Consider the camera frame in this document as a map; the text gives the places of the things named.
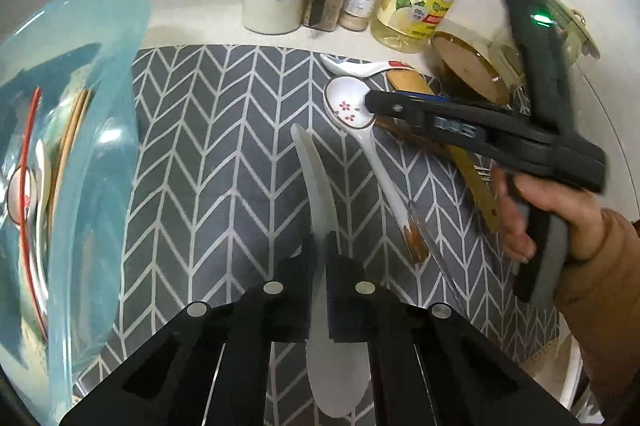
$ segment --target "knife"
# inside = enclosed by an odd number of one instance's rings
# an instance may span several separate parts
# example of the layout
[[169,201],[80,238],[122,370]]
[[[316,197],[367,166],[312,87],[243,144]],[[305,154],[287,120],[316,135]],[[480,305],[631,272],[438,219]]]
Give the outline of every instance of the knife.
[[314,274],[311,326],[306,341],[306,370],[318,408],[329,417],[344,417],[362,400],[370,379],[369,351],[366,343],[335,343],[329,338],[326,257],[327,235],[338,233],[331,184],[311,136],[299,124],[291,127],[305,177],[311,211],[311,228],[318,260]]

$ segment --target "red chopstick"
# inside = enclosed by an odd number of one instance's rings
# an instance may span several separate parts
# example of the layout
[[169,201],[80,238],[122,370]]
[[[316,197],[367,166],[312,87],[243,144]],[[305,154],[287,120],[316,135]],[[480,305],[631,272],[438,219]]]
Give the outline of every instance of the red chopstick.
[[27,157],[29,156],[31,133],[33,132],[33,123],[36,117],[38,102],[40,101],[41,95],[42,91],[40,90],[40,88],[36,88],[33,91],[33,95],[31,96],[31,106],[29,107],[29,114],[27,116],[27,122],[24,128],[22,149],[20,151],[20,187],[18,191],[20,199],[18,201],[18,209],[20,211],[20,247],[22,249],[22,268],[24,269],[27,277],[27,287],[29,288],[29,295],[31,297],[31,302],[33,303],[33,308],[36,311],[35,314],[38,319],[40,330],[42,331],[42,336],[44,337],[44,340],[47,341],[47,329],[44,326],[44,320],[42,319],[42,309],[38,306],[35,289],[33,287],[33,278],[31,276],[31,267],[29,263],[29,241],[27,240],[27,223],[25,221],[24,215],[24,183],[27,176]]

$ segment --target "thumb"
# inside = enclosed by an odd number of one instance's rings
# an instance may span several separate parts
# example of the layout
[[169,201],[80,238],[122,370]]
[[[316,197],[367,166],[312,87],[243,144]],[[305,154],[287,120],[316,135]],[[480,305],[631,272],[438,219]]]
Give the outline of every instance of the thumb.
[[514,183],[527,202],[543,211],[556,213],[576,227],[593,224],[597,203],[591,193],[529,175],[517,175]]

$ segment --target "person's arm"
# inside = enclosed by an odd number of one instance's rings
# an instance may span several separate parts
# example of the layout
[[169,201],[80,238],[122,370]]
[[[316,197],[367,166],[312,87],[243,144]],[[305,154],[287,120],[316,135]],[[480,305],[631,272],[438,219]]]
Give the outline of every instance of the person's arm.
[[[527,175],[514,182],[524,199],[571,225],[570,261],[554,301],[580,344],[603,415],[610,416],[640,368],[640,238],[622,215],[601,210],[591,193]],[[494,186],[502,247],[513,259],[529,261],[536,246],[500,168]]]

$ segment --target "brown sleeve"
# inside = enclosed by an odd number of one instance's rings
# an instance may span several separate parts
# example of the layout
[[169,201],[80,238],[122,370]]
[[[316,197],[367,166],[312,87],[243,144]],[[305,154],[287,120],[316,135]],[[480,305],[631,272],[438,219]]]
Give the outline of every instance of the brown sleeve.
[[607,417],[640,368],[640,238],[622,215],[602,214],[607,232],[601,247],[564,269],[555,301]]

